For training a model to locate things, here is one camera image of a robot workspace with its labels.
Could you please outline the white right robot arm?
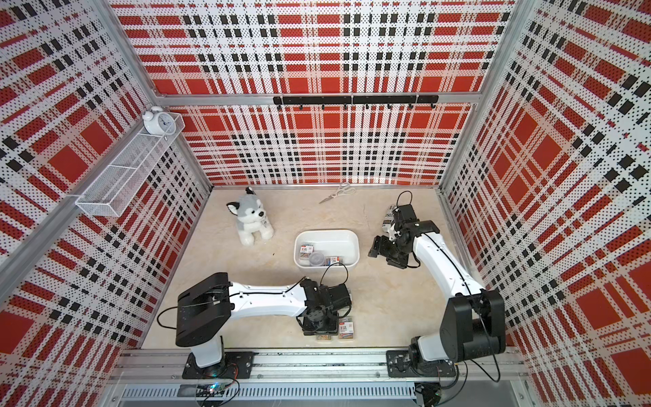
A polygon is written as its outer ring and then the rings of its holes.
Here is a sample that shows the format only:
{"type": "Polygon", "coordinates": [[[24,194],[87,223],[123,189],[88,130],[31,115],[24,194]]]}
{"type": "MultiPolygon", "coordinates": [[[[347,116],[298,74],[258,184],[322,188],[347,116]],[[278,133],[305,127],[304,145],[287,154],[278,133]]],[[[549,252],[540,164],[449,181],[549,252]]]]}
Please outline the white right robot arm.
{"type": "Polygon", "coordinates": [[[431,221],[406,223],[393,236],[377,236],[369,251],[387,264],[407,269],[410,257],[432,275],[447,299],[437,332],[415,337],[410,345],[416,364],[474,361],[506,349],[505,300],[476,281],[454,257],[431,221]]]}

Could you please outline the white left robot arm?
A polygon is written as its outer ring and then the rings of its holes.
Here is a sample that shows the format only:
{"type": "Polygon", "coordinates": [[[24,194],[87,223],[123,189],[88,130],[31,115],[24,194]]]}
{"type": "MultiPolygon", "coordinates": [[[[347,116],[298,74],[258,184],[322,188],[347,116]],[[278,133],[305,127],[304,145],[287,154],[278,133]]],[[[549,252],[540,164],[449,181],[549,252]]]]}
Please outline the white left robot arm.
{"type": "Polygon", "coordinates": [[[329,287],[307,277],[289,286],[251,286],[233,283],[218,272],[177,297],[176,346],[191,350],[198,367],[222,363],[220,330],[230,320],[287,316],[298,321],[303,335],[333,335],[339,312],[352,310],[345,284],[329,287]]]}

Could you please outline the white plastic storage box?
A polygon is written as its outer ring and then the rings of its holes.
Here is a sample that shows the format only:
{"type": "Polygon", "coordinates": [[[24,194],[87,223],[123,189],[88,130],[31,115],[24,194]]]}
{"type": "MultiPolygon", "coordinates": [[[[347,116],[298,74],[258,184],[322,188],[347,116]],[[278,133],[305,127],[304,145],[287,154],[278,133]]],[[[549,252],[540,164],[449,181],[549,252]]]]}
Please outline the white plastic storage box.
{"type": "Polygon", "coordinates": [[[310,267],[309,260],[301,260],[298,257],[301,245],[312,244],[314,252],[321,252],[325,257],[339,256],[342,258],[340,264],[330,266],[331,271],[344,271],[347,268],[352,271],[360,259],[359,239],[351,230],[311,230],[298,234],[293,249],[293,260],[298,269],[307,272],[325,271],[329,266],[310,267]]]}

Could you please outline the round clear clip tub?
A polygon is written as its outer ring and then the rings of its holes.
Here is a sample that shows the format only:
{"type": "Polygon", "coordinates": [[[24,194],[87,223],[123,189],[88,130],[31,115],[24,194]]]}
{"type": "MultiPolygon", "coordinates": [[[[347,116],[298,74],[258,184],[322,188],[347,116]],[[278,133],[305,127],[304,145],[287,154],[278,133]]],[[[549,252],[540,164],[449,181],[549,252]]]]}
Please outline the round clear clip tub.
{"type": "Polygon", "coordinates": [[[326,257],[321,252],[313,252],[309,256],[310,267],[321,267],[324,266],[326,262],[326,257]]]}

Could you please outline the grey white husky plush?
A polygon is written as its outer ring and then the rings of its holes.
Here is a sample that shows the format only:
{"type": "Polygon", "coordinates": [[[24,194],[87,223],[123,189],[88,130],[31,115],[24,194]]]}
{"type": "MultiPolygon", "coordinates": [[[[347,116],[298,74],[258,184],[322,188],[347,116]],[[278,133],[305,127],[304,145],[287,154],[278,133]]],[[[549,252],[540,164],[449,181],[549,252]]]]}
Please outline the grey white husky plush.
{"type": "Polygon", "coordinates": [[[227,203],[226,207],[236,217],[237,234],[243,246],[254,246],[256,233],[263,240],[274,237],[275,230],[264,205],[251,187],[246,187],[244,195],[237,201],[227,203]]]}

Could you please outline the white alarm clock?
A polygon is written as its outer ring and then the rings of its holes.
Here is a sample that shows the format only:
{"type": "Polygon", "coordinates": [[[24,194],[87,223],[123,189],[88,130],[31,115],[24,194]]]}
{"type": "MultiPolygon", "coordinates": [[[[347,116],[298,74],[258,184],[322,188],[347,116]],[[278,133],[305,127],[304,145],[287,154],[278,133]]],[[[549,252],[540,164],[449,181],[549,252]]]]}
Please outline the white alarm clock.
{"type": "Polygon", "coordinates": [[[145,130],[154,136],[168,136],[176,132],[176,119],[162,107],[153,106],[142,114],[145,130]]]}

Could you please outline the white handled scissors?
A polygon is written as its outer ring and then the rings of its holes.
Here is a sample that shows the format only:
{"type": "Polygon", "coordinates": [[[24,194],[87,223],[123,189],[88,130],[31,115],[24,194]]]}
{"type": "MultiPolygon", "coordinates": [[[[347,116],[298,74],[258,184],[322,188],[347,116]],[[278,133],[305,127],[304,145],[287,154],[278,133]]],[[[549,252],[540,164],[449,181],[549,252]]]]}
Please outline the white handled scissors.
{"type": "Polygon", "coordinates": [[[342,183],[337,187],[337,190],[334,193],[331,193],[326,198],[320,201],[320,205],[323,203],[329,202],[335,198],[340,198],[343,196],[349,196],[356,192],[355,188],[348,182],[342,183]]]}

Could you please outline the black hook rail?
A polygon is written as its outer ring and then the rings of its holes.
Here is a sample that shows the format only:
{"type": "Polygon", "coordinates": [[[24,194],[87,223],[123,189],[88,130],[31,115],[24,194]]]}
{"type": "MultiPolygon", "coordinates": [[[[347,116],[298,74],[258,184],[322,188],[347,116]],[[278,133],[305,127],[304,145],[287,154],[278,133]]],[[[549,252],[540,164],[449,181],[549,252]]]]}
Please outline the black hook rail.
{"type": "Polygon", "coordinates": [[[321,107],[329,105],[395,105],[406,104],[408,106],[415,104],[434,105],[439,101],[436,94],[408,94],[408,95],[345,95],[345,96],[282,96],[274,97],[273,103],[276,106],[298,106],[302,108],[307,105],[317,105],[321,107]]]}

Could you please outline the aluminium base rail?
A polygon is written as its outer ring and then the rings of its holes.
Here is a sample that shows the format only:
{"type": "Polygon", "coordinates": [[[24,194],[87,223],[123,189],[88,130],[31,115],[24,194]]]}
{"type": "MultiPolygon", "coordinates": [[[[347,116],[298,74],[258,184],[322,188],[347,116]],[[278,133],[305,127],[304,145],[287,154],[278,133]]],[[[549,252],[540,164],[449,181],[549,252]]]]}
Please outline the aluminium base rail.
{"type": "Polygon", "coordinates": [[[539,406],[513,348],[497,357],[413,368],[406,349],[230,349],[193,370],[183,350],[126,352],[102,406],[539,406]]]}

